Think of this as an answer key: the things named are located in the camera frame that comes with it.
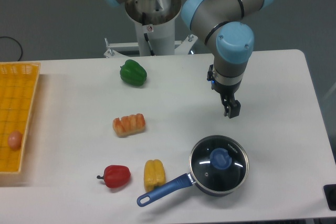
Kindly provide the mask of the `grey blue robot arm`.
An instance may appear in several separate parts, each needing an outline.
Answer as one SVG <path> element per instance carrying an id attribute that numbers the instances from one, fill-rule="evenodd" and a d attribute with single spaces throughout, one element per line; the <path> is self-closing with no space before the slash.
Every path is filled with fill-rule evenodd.
<path id="1" fill-rule="evenodd" d="M 172 55 L 175 48 L 175 19 L 184 24 L 213 54 L 207 79 L 220 94 L 225 116 L 240 113 L 238 90 L 254 49 L 254 33 L 241 20 L 269 6 L 274 0 L 106 0 L 110 6 L 123 4 L 134 22 L 141 56 Z"/>

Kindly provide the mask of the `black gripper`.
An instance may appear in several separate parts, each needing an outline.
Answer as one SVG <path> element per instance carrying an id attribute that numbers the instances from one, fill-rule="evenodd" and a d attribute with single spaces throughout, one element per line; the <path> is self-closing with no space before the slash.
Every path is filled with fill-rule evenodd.
<path id="1" fill-rule="evenodd" d="M 228 116 L 230 119 L 239 116 L 241 104 L 238 100 L 235 100 L 234 94 L 240 86 L 242 75 L 225 77 L 217 72 L 214 65 L 210 65 L 207 72 L 207 81 L 211 82 L 211 89 L 220 94 L 224 116 Z"/>

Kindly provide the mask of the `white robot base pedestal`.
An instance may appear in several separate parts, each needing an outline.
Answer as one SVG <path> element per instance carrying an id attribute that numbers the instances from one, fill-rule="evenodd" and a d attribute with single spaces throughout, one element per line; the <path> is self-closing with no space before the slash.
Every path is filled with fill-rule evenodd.
<path id="1" fill-rule="evenodd" d="M 127 16 L 134 23 L 137 42 L 110 44 L 104 56 L 111 58 L 138 51 L 140 56 L 188 55 L 198 37 L 189 34 L 184 40 L 175 39 L 175 20 L 181 0 L 127 0 Z"/>

